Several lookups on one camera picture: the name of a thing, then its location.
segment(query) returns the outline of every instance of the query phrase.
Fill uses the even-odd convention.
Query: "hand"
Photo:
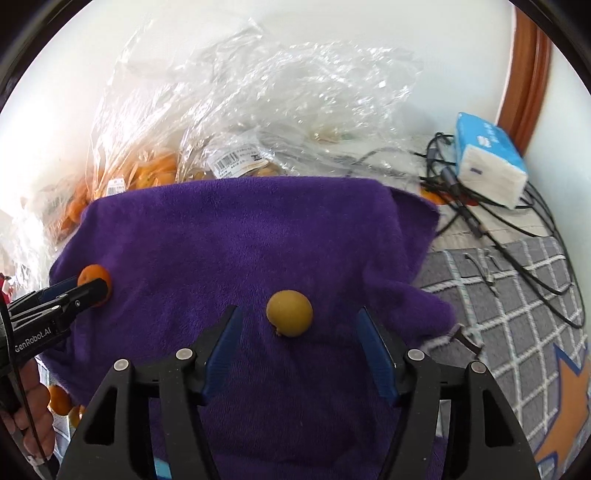
[[[43,447],[43,454],[48,458],[51,456],[56,443],[56,433],[53,430],[53,415],[47,409],[50,400],[49,390],[39,380],[39,370],[35,359],[30,360],[21,368],[21,379],[22,386],[27,393],[27,400],[33,421],[35,422],[37,434]],[[25,448],[31,455],[40,458],[39,448],[37,447],[33,432],[29,428],[25,409],[21,408],[16,412],[14,418],[3,411],[0,411],[0,416],[10,434],[13,434],[16,428],[27,431],[23,439]]]

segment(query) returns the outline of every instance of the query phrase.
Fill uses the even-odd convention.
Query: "clear plastic bag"
[[[26,200],[8,232],[0,235],[0,244],[14,264],[17,292],[48,286],[49,270],[89,201],[86,178],[80,175],[67,176]]]
[[[161,184],[171,173],[176,182],[322,175],[407,187],[417,179],[397,109],[420,72],[411,53],[283,47],[251,24],[163,67],[146,54],[150,28],[130,41],[95,118],[94,198],[158,185],[141,173],[175,154]]]
[[[180,180],[259,168],[232,159],[231,145],[258,150],[283,174],[417,178],[398,113],[420,71],[411,53],[350,43],[285,48],[252,26],[196,63],[212,72],[211,87],[181,141]]]

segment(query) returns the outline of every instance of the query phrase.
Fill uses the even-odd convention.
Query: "blue tissue package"
[[[480,117],[460,113],[456,123],[456,174],[469,189],[514,209],[527,170],[509,136]]]

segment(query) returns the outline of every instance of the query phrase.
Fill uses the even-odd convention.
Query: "purple cloth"
[[[378,397],[355,314],[371,307],[409,346],[450,330],[451,307],[409,285],[437,220],[422,199],[361,179],[195,181],[98,200],[51,280],[98,263],[113,296],[43,360],[86,405],[117,359],[142,364],[188,346],[236,304],[244,329],[227,388],[201,410],[222,478],[373,480],[397,411]],[[285,289],[314,308],[297,339],[278,338],[265,318]],[[157,414],[151,423],[165,458]]]

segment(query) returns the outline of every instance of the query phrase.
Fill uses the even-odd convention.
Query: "white wall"
[[[557,48],[540,119],[526,153],[531,181],[548,202],[591,312],[591,95]],[[591,325],[587,324],[591,335]]]
[[[462,110],[494,121],[504,94],[512,38],[506,0],[94,0],[41,52],[0,114],[1,209],[15,215],[20,197],[84,163],[114,61],[156,7],[181,22],[171,23],[171,36],[224,31],[227,22],[205,14],[221,9],[252,17],[286,44],[352,40],[414,50],[424,73],[405,107],[411,134],[451,131]]]

